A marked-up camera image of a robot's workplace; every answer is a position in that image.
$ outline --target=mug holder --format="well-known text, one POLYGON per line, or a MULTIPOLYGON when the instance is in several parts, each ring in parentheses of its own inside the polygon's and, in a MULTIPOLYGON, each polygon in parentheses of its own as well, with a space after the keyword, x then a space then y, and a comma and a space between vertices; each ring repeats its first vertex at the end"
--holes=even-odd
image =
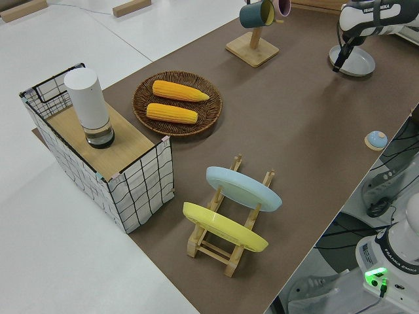
POLYGON ((262 27, 256 27, 226 45, 226 49, 240 59, 258 67, 273 58, 280 50, 261 38, 262 27))

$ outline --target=wooden stand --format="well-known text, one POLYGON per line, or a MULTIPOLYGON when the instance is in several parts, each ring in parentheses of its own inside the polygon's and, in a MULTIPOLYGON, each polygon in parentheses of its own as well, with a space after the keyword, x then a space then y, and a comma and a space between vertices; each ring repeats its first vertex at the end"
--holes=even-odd
POLYGON ((262 28, 257 27, 253 29, 252 33, 246 33, 229 42, 226 49, 252 67, 258 67, 280 51, 274 45, 262 39, 261 33, 262 28))
POLYGON ((32 0, 23 5, 18 5, 17 7, 8 9, 6 11, 0 12, 0 16, 6 23, 22 18, 31 13, 37 12, 41 9, 47 8, 48 3, 46 0, 32 0))
MULTIPOLYGON (((234 162, 232 166, 230 167, 230 169, 233 171, 237 171, 241 163, 242 163, 242 155, 239 154, 238 156, 234 157, 234 162)), ((274 170, 267 172, 263 180, 263 184, 265 186, 269 186, 274 175, 275 175, 274 170)), ((224 199, 224 195, 221 194, 221 188, 218 188, 217 191, 215 191, 215 194, 212 197, 210 203, 208 204, 207 209, 217 212, 223 199, 224 199)), ((256 218, 257 218, 257 215, 259 214, 260 208, 261 208, 261 205, 258 204, 258 206, 256 206, 255 209, 250 210, 249 215, 247 216, 246 223, 244 224, 244 226, 247 229, 249 230, 253 229, 253 226, 256 222, 256 218)), ((206 234, 207 234, 207 230, 205 228, 200 227, 197 224, 195 225, 195 229, 188 239, 187 254, 190 257, 195 257, 196 253, 198 251, 201 251, 209 255, 210 257, 226 264, 224 274, 228 277, 232 277, 242 257, 244 246, 236 245, 234 247, 233 252, 230 254, 220 249, 219 247, 216 247, 215 245, 212 245, 211 243, 205 241, 206 234)))

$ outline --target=storage box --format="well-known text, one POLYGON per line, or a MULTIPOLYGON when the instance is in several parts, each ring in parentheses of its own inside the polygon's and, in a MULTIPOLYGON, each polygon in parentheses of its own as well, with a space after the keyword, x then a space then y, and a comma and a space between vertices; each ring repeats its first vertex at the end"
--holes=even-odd
POLYGON ((126 233, 134 231, 174 197, 169 137, 152 144, 109 106, 115 142, 90 147, 65 90, 75 65, 20 93, 46 145, 62 169, 126 233))

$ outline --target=mug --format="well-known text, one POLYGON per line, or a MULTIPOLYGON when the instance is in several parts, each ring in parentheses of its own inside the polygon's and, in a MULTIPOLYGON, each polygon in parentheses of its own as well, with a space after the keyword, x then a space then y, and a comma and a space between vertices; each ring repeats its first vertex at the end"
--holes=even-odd
POLYGON ((240 23, 244 28, 269 26, 275 17, 274 5, 270 0, 262 0, 245 5, 240 10, 240 23))
POLYGON ((291 11, 291 0, 272 0, 275 10, 275 19, 287 16, 291 11))

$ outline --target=blue mug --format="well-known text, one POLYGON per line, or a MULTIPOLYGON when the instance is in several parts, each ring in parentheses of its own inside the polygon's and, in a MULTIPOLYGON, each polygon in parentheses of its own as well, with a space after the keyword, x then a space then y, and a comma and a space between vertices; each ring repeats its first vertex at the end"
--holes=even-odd
POLYGON ((244 28, 269 26, 274 22, 275 9, 271 0, 262 0, 241 8, 239 20, 244 28))

